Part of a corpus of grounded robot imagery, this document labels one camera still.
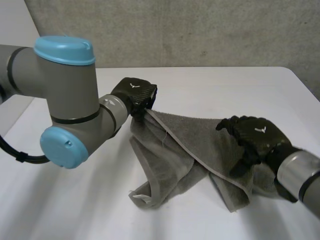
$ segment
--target gray concrete wall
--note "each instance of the gray concrete wall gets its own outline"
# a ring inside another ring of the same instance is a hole
[[[320,99],[319,0],[25,0],[41,35],[84,37],[97,67],[282,66]]]

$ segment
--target white table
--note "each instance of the white table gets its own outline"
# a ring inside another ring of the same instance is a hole
[[[320,103],[286,68],[97,69],[99,95],[123,77],[157,84],[157,111],[266,117],[294,145],[320,156]],[[158,210],[138,209],[128,194],[146,177],[128,142],[129,124],[73,170],[21,164],[1,151],[0,239],[319,239],[320,221],[300,203],[255,196],[248,207],[229,213],[208,178]],[[35,99],[5,138],[21,151],[41,154],[39,138],[50,125],[46,101]]]

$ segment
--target black band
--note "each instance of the black band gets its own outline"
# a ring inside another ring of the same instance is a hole
[[[7,100],[7,94],[5,92],[5,89],[1,86],[1,84],[0,84],[0,97],[2,99],[2,102]]]
[[[313,176],[309,177],[307,179],[307,181],[305,181],[303,183],[303,185],[301,186],[300,190],[299,190],[299,200],[301,202],[304,202],[304,196],[305,193],[307,191],[307,189],[310,187],[310,185],[314,182],[314,180],[316,180],[317,178],[320,177],[320,171],[318,171],[316,174],[314,174]]]
[[[115,119],[114,114],[113,114],[112,111],[110,111],[110,109],[107,108],[105,105],[103,105],[103,104],[100,103],[100,106],[110,114],[110,116],[111,116],[111,118],[112,118],[112,121],[113,121],[113,132],[115,132],[116,129],[117,129],[117,122],[116,122],[116,119]]]
[[[19,88],[17,87],[15,81],[14,81],[14,77],[13,77],[13,74],[12,74],[12,67],[13,67],[13,63],[14,63],[14,60],[15,60],[15,57],[18,55],[18,53],[20,51],[22,51],[23,49],[27,49],[26,46],[24,47],[20,47],[18,49],[16,49],[12,54],[11,54],[11,57],[8,61],[8,65],[6,67],[6,70],[7,70],[7,74],[8,74],[8,79],[9,79],[9,82],[11,84],[11,86],[13,87],[13,89],[20,95],[23,95],[23,93],[19,90]]]
[[[51,116],[51,120],[56,122],[57,124],[82,124],[85,122],[88,122],[92,119],[95,119],[96,117],[98,117],[100,114],[100,108],[98,111],[96,111],[95,113],[89,115],[89,116],[85,116],[85,117],[80,117],[80,118],[74,118],[74,119],[60,119],[60,118],[56,118],[54,116]]]

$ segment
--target gray towel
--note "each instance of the gray towel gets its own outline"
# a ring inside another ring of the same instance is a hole
[[[147,110],[143,121],[132,119],[130,143],[147,182],[129,194],[131,200],[139,208],[158,207],[208,173],[230,212],[248,205],[253,190],[278,196],[275,176],[265,165],[240,178],[229,176],[244,150],[226,130],[215,130],[220,121],[152,110]]]

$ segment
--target gray robot arm segment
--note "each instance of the gray robot arm segment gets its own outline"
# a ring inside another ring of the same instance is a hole
[[[34,48],[0,45],[0,104],[15,94],[47,100],[52,127],[40,145],[62,167],[86,161],[129,114],[151,108],[156,92],[148,81],[124,78],[112,94],[99,98],[92,44],[82,38],[40,37]]]
[[[277,179],[320,219],[320,159],[301,150],[280,165]]]

